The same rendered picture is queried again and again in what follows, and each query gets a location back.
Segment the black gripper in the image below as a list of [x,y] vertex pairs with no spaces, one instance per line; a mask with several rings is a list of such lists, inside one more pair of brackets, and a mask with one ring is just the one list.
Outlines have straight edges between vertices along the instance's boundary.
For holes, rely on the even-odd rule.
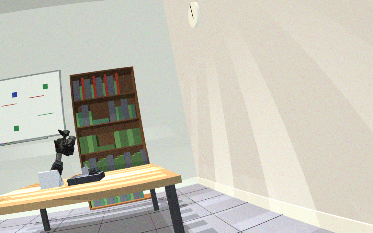
[[61,140],[60,144],[56,140],[54,140],[54,144],[56,146],[56,153],[63,153],[64,149],[69,149],[69,147],[66,145],[68,143],[68,139],[66,139],[66,137],[69,136],[70,131],[58,130],[58,132],[63,136],[63,139]]

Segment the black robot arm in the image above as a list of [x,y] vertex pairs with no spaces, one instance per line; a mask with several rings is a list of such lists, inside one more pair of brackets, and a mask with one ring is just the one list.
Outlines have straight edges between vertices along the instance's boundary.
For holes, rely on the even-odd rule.
[[[56,141],[60,144],[62,139],[63,138],[57,139]],[[66,144],[69,147],[69,149],[68,150],[64,149],[63,153],[56,153],[56,161],[53,163],[50,169],[51,171],[58,170],[59,174],[61,175],[62,170],[63,170],[63,162],[61,162],[61,156],[62,154],[66,156],[73,155],[75,141],[76,141],[75,136],[69,136],[68,143]]]

